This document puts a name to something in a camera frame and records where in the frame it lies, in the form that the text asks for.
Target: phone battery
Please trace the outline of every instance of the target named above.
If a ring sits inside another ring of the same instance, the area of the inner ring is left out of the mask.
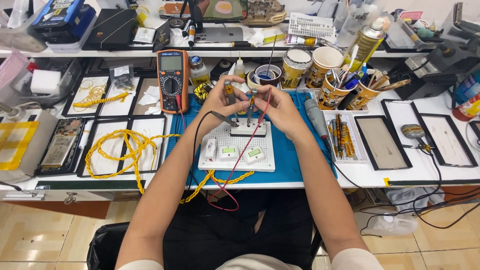
[[[60,167],[70,153],[77,135],[57,135],[53,138],[41,167]]]

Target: screwdriver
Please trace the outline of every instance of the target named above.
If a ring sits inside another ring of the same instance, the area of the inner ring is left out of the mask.
[[[317,102],[314,99],[308,98],[306,94],[305,99],[303,105],[305,106],[305,112],[307,113],[308,119],[310,119],[313,128],[318,135],[320,135],[320,138],[325,142],[325,147],[327,148],[328,153],[332,154],[332,148],[330,147],[332,144],[329,141],[324,112],[318,108]]]
[[[230,102],[230,105],[233,105],[237,102],[237,98],[233,93],[232,82],[230,80],[225,80],[224,84],[225,84],[225,91],[227,92],[227,96],[228,96],[228,101]],[[237,122],[239,121],[239,117],[236,112],[235,112],[235,119],[237,119]]]
[[[258,93],[257,88],[253,88],[252,91],[252,99],[250,99],[250,107],[248,107],[248,118],[247,118],[247,127],[250,127],[250,120],[252,119],[252,112],[253,112],[253,107],[255,106],[255,96]]]

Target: hand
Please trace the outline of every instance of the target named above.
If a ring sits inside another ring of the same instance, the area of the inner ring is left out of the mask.
[[[293,104],[292,98],[290,95],[275,86],[266,85],[258,88],[258,94],[255,97],[255,109],[254,110],[263,110],[267,102],[263,100],[269,88],[271,90],[270,104],[268,105],[266,114],[272,120],[272,123],[280,131],[287,135],[287,138],[294,141],[295,139],[301,138],[302,134],[310,132],[307,125],[303,121],[302,117]]]
[[[228,102],[228,97],[227,93],[225,91],[225,80],[230,80],[231,82],[237,82],[237,83],[244,83],[245,80],[238,77],[238,76],[233,76],[233,75],[227,75],[227,76],[222,76],[220,80],[217,82],[215,87],[213,87],[212,90],[210,90],[210,93],[208,93],[208,96],[205,100],[205,103],[202,105],[202,108],[200,109],[200,112],[198,113],[197,117],[193,120],[192,123],[194,124],[195,129],[197,128],[198,123],[200,122],[201,118],[209,111],[213,110],[221,115],[228,117],[232,115],[234,112],[241,111],[241,110],[246,110],[249,106],[250,103],[248,102],[247,95],[240,91],[237,88],[233,88],[233,93],[237,97],[236,101],[237,103],[235,104],[229,104]],[[209,114],[205,117],[205,119],[202,121],[202,125],[200,127],[200,134],[208,134],[210,131],[212,131],[214,128],[218,127],[222,121],[218,119],[217,117]]]

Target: electrical outlet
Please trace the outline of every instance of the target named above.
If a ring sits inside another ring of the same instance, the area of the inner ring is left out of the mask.
[[[255,128],[257,127],[258,119],[252,118],[250,120],[250,126],[247,125],[247,118],[239,118],[237,124],[238,127],[232,127],[230,129],[230,136],[237,136],[237,137],[250,137]],[[267,126],[265,123],[265,119],[259,124],[257,132],[255,132],[254,137],[265,137],[267,135]]]

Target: black box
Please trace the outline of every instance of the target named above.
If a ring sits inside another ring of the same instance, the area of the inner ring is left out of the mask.
[[[135,10],[102,9],[82,50],[127,50],[137,24]]]

